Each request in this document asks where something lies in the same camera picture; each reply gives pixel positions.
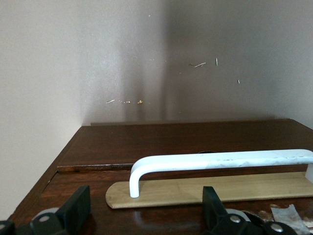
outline metal handle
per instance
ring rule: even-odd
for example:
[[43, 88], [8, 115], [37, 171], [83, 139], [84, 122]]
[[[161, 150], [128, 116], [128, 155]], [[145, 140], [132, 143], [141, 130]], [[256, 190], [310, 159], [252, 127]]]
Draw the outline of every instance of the metal handle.
[[[312, 163], [313, 152], [306, 149], [150, 156], [133, 165], [129, 180], [130, 196], [139, 197], [139, 179], [151, 172]], [[311, 182], [312, 172], [313, 165], [310, 165], [306, 178]]]

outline light wood plank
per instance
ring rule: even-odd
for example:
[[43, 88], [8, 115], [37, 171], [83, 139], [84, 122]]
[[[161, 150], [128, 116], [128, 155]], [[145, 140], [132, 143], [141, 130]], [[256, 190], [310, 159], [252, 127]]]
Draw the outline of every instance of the light wood plank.
[[106, 201], [113, 209], [198, 204], [203, 186], [212, 186], [222, 202], [313, 196], [305, 172], [289, 172], [140, 181], [138, 198], [130, 197], [129, 182], [117, 182]]

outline black plastic part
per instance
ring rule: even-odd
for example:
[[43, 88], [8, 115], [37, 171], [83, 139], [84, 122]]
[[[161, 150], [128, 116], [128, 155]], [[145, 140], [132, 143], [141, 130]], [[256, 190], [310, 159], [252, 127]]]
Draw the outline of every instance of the black plastic part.
[[203, 187], [202, 206], [206, 225], [212, 230], [228, 215], [213, 187]]
[[26, 224], [24, 226], [20, 226], [15, 229], [14, 235], [33, 235], [33, 231], [30, 227], [30, 224]]
[[37, 216], [30, 227], [34, 235], [54, 235], [64, 230], [59, 218], [54, 213], [44, 213]]
[[90, 188], [80, 186], [55, 213], [65, 230], [76, 235], [90, 214]]
[[[237, 214], [228, 214], [224, 205], [212, 187], [203, 187], [202, 206], [208, 227], [202, 235], [296, 235], [288, 225], [279, 222], [267, 222], [263, 227], [247, 222]], [[276, 231], [272, 225], [280, 226]]]
[[14, 223], [11, 220], [0, 221], [0, 235], [10, 235], [14, 232]]

